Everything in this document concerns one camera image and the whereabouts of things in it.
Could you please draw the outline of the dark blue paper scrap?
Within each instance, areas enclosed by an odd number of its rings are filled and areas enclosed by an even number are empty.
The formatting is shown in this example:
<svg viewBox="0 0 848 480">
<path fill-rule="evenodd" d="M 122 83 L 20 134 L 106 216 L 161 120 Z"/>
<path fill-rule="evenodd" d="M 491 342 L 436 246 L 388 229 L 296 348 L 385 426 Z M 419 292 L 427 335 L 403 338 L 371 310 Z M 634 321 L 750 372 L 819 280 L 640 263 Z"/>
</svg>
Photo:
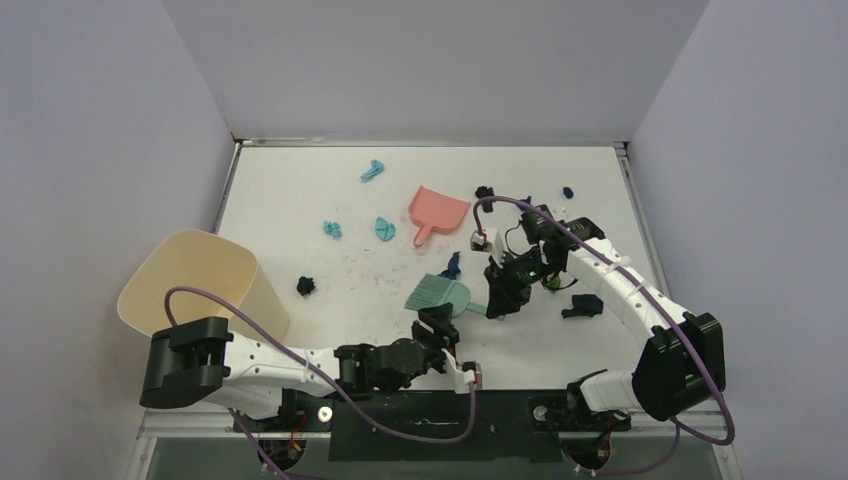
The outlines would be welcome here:
<svg viewBox="0 0 848 480">
<path fill-rule="evenodd" d="M 457 280 L 461 275 L 460 255 L 460 251 L 453 252 L 448 260 L 446 268 L 441 271 L 438 276 L 449 280 Z"/>
</svg>

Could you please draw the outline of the green hand brush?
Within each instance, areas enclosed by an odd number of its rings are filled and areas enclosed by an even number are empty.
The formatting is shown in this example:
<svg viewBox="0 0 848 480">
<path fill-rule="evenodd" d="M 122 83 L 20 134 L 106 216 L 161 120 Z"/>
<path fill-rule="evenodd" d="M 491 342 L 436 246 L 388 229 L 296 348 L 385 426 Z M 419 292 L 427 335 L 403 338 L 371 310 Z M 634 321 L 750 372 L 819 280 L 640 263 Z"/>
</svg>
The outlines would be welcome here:
<svg viewBox="0 0 848 480">
<path fill-rule="evenodd" d="M 488 318 L 487 307 L 472 301 L 468 287 L 457 280 L 451 280 L 433 274 L 425 274 L 407 297 L 404 308 L 419 311 L 450 303 L 452 317 L 457 318 L 466 312 Z"/>
</svg>

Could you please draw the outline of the pink plastic dustpan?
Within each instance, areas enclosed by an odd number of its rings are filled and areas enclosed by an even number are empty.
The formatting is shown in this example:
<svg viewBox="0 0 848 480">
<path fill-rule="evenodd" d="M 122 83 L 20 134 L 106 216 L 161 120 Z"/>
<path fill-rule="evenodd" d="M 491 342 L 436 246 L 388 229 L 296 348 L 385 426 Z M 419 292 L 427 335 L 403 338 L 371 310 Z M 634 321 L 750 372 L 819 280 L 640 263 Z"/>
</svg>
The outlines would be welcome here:
<svg viewBox="0 0 848 480">
<path fill-rule="evenodd" d="M 447 235 L 462 223 L 470 202 L 420 186 L 408 205 L 408 214 L 417 227 L 414 248 L 423 247 L 431 234 Z"/>
</svg>

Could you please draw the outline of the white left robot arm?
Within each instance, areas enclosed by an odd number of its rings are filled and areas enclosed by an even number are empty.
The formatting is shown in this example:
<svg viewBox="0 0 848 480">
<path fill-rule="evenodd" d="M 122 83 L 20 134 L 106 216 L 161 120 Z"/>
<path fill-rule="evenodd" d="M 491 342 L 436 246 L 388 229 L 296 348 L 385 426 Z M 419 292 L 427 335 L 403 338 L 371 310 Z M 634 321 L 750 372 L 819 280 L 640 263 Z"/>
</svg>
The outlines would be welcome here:
<svg viewBox="0 0 848 480">
<path fill-rule="evenodd" d="M 222 317 L 206 317 L 153 334 L 140 397 L 151 409 L 177 409 L 205 401 L 232 408 L 282 431 L 297 420 L 299 405 L 285 394 L 323 398 L 339 390 L 352 399 L 408 388 L 435 370 L 469 392 L 473 368 L 459 364 L 447 337 L 437 339 L 419 323 L 415 338 L 389 345 L 344 345 L 283 353 L 273 345 L 230 330 Z"/>
</svg>

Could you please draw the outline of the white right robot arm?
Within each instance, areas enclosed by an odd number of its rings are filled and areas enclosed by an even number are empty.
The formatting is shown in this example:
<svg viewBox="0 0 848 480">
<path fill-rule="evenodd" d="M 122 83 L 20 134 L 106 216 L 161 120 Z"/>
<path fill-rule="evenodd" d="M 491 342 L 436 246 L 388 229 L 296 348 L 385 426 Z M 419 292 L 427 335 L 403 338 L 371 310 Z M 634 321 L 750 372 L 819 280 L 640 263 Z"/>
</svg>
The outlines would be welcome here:
<svg viewBox="0 0 848 480">
<path fill-rule="evenodd" d="M 641 410 L 667 421 L 726 387 L 723 329 L 709 313 L 695 315 L 662 294 L 621 255 L 589 218 L 556 220 L 544 205 L 521 205 L 520 224 L 530 245 L 512 254 L 503 236 L 477 226 L 471 247 L 489 255 L 486 315 L 498 318 L 528 304 L 533 285 L 566 273 L 599 298 L 641 350 L 629 370 L 599 370 L 567 387 L 565 414 L 588 429 L 605 413 Z"/>
</svg>

